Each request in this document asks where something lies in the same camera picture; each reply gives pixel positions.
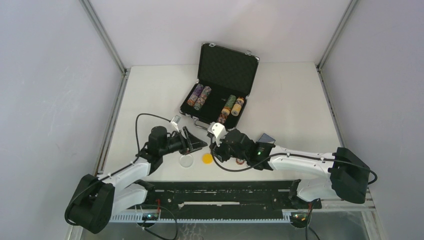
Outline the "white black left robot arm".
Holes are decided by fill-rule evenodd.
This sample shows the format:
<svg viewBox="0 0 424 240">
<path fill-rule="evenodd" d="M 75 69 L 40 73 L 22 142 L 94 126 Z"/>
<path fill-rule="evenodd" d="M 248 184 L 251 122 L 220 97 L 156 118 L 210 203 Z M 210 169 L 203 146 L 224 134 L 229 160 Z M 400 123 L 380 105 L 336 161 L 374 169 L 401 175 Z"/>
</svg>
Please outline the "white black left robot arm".
<svg viewBox="0 0 424 240">
<path fill-rule="evenodd" d="M 129 207 L 153 207 L 157 196 L 140 181 L 160 167 L 165 155 L 179 152 L 185 156 L 207 145 L 186 127 L 172 133 L 164 126 L 152 128 L 147 142 L 128 165 L 99 177 L 87 174 L 81 178 L 65 209 L 65 221 L 97 234 L 107 226 L 111 217 Z"/>
</svg>

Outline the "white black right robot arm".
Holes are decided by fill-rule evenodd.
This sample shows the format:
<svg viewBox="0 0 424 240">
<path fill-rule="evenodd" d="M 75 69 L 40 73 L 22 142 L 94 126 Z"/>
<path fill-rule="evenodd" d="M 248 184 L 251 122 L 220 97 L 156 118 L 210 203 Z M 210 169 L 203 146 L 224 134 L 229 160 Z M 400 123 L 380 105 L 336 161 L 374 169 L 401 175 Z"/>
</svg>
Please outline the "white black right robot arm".
<svg viewBox="0 0 424 240">
<path fill-rule="evenodd" d="M 248 170 L 293 171 L 313 175 L 314 179 L 296 179 L 290 186 L 289 203 L 302 208 L 319 199 L 338 197 L 341 200 L 363 204 L 367 189 L 377 181 L 377 174 L 350 149 L 338 147 L 335 152 L 314 153 L 288 149 L 274 141 L 251 140 L 237 129 L 212 128 L 207 130 L 210 153 L 217 166 L 231 158 L 245 161 Z"/>
</svg>

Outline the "green yellow chip stack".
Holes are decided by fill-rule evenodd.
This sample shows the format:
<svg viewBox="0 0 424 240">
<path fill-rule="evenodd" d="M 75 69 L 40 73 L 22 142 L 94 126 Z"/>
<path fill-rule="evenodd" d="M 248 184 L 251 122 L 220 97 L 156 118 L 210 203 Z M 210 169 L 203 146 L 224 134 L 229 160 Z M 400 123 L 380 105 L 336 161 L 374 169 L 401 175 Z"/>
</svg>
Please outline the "green yellow chip stack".
<svg viewBox="0 0 424 240">
<path fill-rule="evenodd" d="M 235 95 L 230 95 L 224 105 L 224 107 L 221 110 L 221 113 L 224 116 L 228 116 L 231 113 L 231 110 L 236 102 L 237 98 Z"/>
</svg>

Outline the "yellow blue chip stack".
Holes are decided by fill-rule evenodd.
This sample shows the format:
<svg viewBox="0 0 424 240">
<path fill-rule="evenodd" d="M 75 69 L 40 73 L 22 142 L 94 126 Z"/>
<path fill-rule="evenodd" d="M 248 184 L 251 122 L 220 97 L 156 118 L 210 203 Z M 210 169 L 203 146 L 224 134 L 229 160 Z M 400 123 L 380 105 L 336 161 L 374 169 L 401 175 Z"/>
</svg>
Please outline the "yellow blue chip stack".
<svg viewBox="0 0 424 240">
<path fill-rule="evenodd" d="M 238 116 L 243 108 L 243 105 L 245 103 L 245 99 L 243 97 L 238 97 L 235 102 L 234 105 L 230 111 L 230 113 L 233 116 Z"/>
</svg>

